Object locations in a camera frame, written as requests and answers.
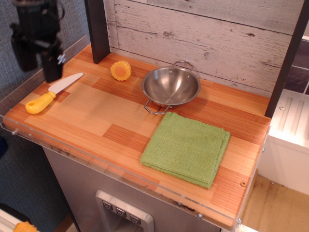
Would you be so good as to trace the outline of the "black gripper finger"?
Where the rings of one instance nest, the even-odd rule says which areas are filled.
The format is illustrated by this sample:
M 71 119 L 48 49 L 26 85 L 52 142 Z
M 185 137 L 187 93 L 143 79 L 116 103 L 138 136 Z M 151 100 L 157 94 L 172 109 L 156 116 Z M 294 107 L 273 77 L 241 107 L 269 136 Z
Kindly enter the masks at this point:
M 53 48 L 44 50 L 41 53 L 43 73 L 46 82 L 51 83 L 62 77 L 63 63 L 61 61 L 63 50 Z
M 11 44 L 22 71 L 29 72 L 38 67 L 36 51 L 33 50 L 27 42 L 12 38 Z

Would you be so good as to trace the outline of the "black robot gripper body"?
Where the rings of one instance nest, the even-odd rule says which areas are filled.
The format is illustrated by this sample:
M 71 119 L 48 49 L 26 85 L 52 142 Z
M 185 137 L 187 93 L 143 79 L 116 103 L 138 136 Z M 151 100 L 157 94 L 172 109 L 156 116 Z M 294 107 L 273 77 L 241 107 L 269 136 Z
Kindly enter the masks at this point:
M 65 10 L 59 0 L 13 0 L 19 23 L 12 23 L 12 38 L 27 42 L 37 53 L 44 50 L 60 48 L 57 38 L 60 32 L 60 21 Z M 66 60 L 62 53 L 62 63 Z

